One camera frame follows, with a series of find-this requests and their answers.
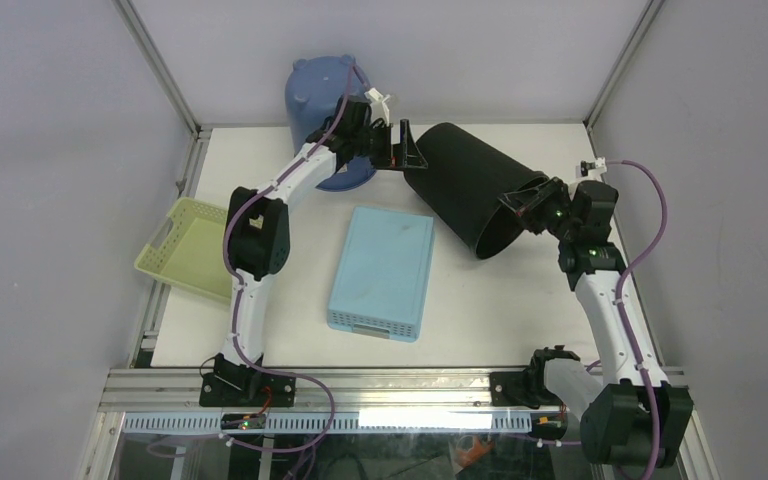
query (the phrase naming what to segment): blue trash bin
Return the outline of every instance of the blue trash bin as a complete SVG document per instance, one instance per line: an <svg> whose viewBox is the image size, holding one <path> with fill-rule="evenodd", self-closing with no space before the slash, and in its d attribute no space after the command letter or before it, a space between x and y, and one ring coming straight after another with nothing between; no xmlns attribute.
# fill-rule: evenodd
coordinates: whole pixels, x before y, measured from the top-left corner
<svg viewBox="0 0 768 480"><path fill-rule="evenodd" d="M334 115L337 102L346 89L346 77L355 59L342 57L317 57L293 62L293 73L287 79L284 102L296 152L301 149L308 135L319 129L322 122ZM363 85L352 76L351 95L363 95ZM350 190L366 183L375 175L375 169L367 157L355 157L344 171L335 173L317 188L329 192Z"/></svg>

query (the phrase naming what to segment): black trash can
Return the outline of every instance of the black trash can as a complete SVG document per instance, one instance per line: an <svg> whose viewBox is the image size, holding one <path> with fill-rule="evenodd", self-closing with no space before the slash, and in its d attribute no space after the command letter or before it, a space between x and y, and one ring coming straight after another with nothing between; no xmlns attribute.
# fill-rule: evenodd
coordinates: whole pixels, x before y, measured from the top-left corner
<svg viewBox="0 0 768 480"><path fill-rule="evenodd" d="M535 172L463 129L441 123L416 142L427 170L406 170L408 185L479 259L501 252L522 233L499 195L539 185Z"/></svg>

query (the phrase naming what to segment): yellow-green plastic basket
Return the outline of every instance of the yellow-green plastic basket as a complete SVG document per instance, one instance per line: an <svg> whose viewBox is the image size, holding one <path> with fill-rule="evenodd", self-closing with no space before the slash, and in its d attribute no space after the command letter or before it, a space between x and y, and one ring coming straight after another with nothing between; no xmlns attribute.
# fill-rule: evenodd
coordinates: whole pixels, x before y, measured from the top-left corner
<svg viewBox="0 0 768 480"><path fill-rule="evenodd" d="M229 303L231 275L222 260L228 210L180 198L134 267L157 280Z"/></svg>

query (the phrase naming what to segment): white tabletop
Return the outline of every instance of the white tabletop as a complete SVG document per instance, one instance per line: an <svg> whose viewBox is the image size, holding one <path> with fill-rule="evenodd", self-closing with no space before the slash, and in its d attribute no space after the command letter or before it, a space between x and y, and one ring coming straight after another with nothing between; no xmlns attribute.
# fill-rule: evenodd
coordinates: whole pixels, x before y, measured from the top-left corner
<svg viewBox="0 0 768 480"><path fill-rule="evenodd" d="M582 125L462 125L533 170L565 181L593 152ZM413 126L416 138L428 126ZM213 130L195 198L227 208L237 186L272 178L293 157L289 129ZM341 332L326 324L328 297L352 209L377 206L434 217L435 243L425 313L414 343ZM537 348L564 344L597 358L584 311L558 268L558 242L523 233L489 260L476 260L405 183L378 172L340 193L311 193L290 218L291 254L266 311L271 366L469 367L528 363ZM619 246L619 238L613 241ZM229 306L172 288L152 366L197 366L216 354Z"/></svg>

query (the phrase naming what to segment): white wall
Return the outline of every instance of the white wall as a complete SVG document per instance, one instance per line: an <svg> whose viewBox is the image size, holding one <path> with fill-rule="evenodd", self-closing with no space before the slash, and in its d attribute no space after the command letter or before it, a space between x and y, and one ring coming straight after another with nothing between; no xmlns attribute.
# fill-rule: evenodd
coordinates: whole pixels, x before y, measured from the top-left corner
<svg viewBox="0 0 768 480"><path fill-rule="evenodd" d="M666 2L595 140L662 180L671 223L636 277L649 321L690 374L722 478L768 478L768 2ZM654 191L609 180L637 253Z"/></svg>
<svg viewBox="0 0 768 480"><path fill-rule="evenodd" d="M297 58L352 53L413 120L581 120L645 0L135 0L201 123L286 123Z"/></svg>
<svg viewBox="0 0 768 480"><path fill-rule="evenodd" d="M188 136L112 2L0 0L0 479L66 479Z"/></svg>

